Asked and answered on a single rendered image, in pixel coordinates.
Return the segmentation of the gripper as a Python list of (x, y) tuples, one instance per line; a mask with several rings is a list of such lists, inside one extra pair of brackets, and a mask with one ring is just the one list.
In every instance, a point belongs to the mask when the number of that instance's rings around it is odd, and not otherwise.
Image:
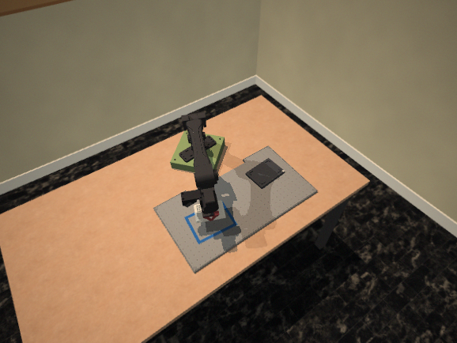
[[(202, 217), (209, 221), (213, 221), (215, 217), (219, 216), (219, 211), (215, 211), (213, 213), (206, 213), (204, 211), (203, 207), (201, 207), (201, 208), (202, 208)], [(212, 218), (210, 219), (210, 217), (212, 217)]]

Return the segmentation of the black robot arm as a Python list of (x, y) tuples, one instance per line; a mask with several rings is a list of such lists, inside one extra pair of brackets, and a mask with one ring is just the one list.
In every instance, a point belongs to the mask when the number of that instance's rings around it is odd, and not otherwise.
[(191, 146), (179, 153), (179, 156), (185, 162), (194, 159), (194, 176), (198, 188), (197, 190), (180, 192), (182, 204), (189, 207), (199, 200), (200, 206), (206, 213), (213, 213), (219, 209), (217, 195), (214, 193), (214, 184), (217, 184), (219, 179), (217, 169), (213, 170), (206, 150), (216, 145), (216, 141), (202, 132), (203, 127), (206, 127), (204, 111), (181, 115), (181, 118), (184, 131), (187, 130), (188, 132), (187, 139)]

